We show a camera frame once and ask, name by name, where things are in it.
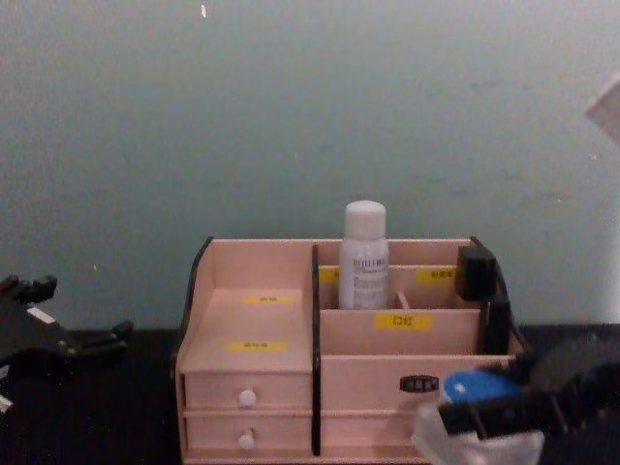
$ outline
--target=white drawer knob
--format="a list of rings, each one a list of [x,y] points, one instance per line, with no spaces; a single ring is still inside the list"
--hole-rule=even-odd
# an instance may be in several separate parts
[[[239,436],[239,447],[243,450],[249,450],[254,448],[254,432],[249,430],[247,433]]]
[[[239,394],[241,407],[252,407],[256,404],[256,393],[251,389],[245,389]]]

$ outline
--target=black edge trim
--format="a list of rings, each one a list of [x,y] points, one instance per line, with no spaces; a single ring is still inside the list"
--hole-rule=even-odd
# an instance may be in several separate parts
[[[312,246],[312,453],[321,455],[321,308],[316,244]]]
[[[194,288],[196,287],[196,275],[198,274],[198,266],[201,264],[202,257],[204,256],[204,252],[208,248],[209,244],[213,240],[213,236],[209,236],[201,249],[198,251],[198,254],[194,257],[194,261],[192,262],[192,269],[190,271],[190,280],[187,283],[187,295],[185,296],[185,309],[183,310],[183,318],[181,319],[181,325],[178,329],[178,336],[176,343],[172,348],[172,354],[170,355],[170,382],[172,384],[172,390],[174,392],[174,397],[176,398],[176,388],[174,386],[174,371],[176,368],[176,356],[178,355],[178,351],[181,348],[181,344],[183,343],[183,338],[185,337],[185,333],[187,332],[187,326],[190,323],[190,314],[192,312],[192,303],[194,302]]]
[[[475,237],[474,235],[470,237],[470,240],[476,244],[478,247],[484,247],[486,250],[489,250],[484,244],[482,244],[482,242]],[[504,273],[502,272],[502,267],[499,264],[499,261],[495,260],[495,268],[496,268],[496,274],[497,274],[497,282],[501,291],[502,296],[504,296],[508,301],[510,301],[510,298],[508,296],[508,287],[506,285],[506,280],[504,279]],[[488,315],[484,315],[485,316],[485,320],[488,321]],[[532,346],[531,344],[527,341],[527,339],[525,338],[525,336],[523,335],[523,333],[521,333],[520,328],[518,327],[518,325],[516,324],[516,321],[514,320],[514,313],[511,311],[510,314],[510,330],[511,333],[514,334],[514,337],[516,338],[516,340],[518,341],[518,343],[523,347],[523,350],[526,352],[530,352],[532,351]]]

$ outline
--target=black table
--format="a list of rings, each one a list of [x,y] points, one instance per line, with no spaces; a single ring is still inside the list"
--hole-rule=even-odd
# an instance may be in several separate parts
[[[563,338],[620,337],[620,325],[525,326],[545,350]],[[124,360],[65,383],[20,381],[0,418],[0,464],[178,464],[169,359],[173,330],[137,331]]]

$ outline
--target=wooden desk organizer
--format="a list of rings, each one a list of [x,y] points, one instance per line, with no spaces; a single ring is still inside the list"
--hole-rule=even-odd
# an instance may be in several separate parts
[[[417,406],[445,375],[523,350],[510,307],[493,318],[456,291],[475,239],[390,240],[381,311],[337,309],[339,246],[205,242],[172,358],[183,463],[426,463],[410,439]],[[418,392],[401,390],[412,375]]]

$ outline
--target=blue object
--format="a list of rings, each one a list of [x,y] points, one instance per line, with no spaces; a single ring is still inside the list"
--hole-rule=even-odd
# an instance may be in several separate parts
[[[476,402],[519,392],[519,385],[484,371],[458,371],[444,379],[444,393],[451,402]]]

